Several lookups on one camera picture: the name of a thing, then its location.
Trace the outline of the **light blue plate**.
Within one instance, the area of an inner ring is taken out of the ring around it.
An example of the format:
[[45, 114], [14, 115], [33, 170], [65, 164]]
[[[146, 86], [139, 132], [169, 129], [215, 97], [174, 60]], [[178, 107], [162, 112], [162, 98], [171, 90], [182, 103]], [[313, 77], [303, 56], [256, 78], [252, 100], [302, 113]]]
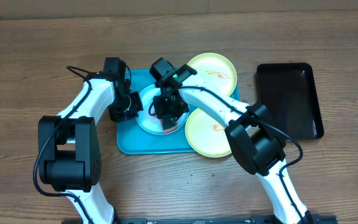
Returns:
[[[148, 133], [164, 135], [164, 133], [162, 132], [160, 119], [158, 119], [156, 116], [149, 115], [149, 112], [154, 112], [154, 108], [150, 107], [150, 105], [152, 104], [152, 98], [159, 94], [160, 90], [156, 88], [154, 84], [145, 87], [140, 92], [139, 95], [142, 100], [143, 110], [138, 112], [138, 117], [136, 118], [136, 121], [138, 122], [139, 126]], [[178, 130], [186, 123], [188, 115], [189, 112], [183, 114], [178, 120], [176, 120], [178, 125], [178, 128], [176, 130]]]

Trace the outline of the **yellow plate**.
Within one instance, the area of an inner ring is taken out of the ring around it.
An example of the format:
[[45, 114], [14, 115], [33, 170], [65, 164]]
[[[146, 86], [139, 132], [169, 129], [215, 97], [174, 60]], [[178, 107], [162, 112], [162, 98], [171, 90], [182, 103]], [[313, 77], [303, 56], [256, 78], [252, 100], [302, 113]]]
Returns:
[[216, 53], [203, 53], [193, 57], [188, 63], [202, 78], [222, 94], [230, 96], [237, 85], [237, 72], [225, 56]]
[[189, 145], [206, 157], [224, 157], [231, 154], [225, 128], [201, 109], [195, 109], [185, 124]]

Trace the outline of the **red black sponge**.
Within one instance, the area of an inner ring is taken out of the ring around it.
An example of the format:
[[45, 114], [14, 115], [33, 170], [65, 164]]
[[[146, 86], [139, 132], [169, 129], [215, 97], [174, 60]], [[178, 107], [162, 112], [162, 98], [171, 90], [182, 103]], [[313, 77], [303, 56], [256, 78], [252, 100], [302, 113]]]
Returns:
[[178, 128], [177, 122], [174, 119], [164, 118], [161, 119], [160, 122], [164, 134], [172, 133]]

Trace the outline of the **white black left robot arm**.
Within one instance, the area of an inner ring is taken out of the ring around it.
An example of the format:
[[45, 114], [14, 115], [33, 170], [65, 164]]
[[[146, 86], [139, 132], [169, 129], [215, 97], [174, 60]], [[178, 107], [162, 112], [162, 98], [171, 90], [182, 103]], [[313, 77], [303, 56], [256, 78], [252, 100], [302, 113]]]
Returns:
[[56, 116], [38, 124], [39, 154], [33, 169], [35, 189], [47, 197], [67, 197], [81, 223], [114, 223], [114, 207], [101, 189], [101, 153], [96, 126], [104, 111], [111, 121], [134, 119], [143, 110], [132, 75], [118, 57], [107, 57], [100, 72], [69, 66], [83, 79], [83, 88]]

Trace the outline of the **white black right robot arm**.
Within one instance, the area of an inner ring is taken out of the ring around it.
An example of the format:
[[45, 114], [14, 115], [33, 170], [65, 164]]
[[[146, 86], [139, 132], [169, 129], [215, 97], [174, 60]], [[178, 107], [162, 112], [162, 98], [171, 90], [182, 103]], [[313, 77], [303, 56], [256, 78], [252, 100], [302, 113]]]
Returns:
[[237, 163], [256, 175], [281, 223], [313, 223], [313, 217], [301, 202], [287, 168], [299, 159], [287, 162], [284, 148], [289, 135], [273, 126], [273, 119], [261, 104], [248, 105], [215, 92], [187, 64], [175, 68], [160, 58], [149, 70], [160, 94], [153, 98], [149, 113], [159, 119], [178, 120], [194, 105], [223, 128]]

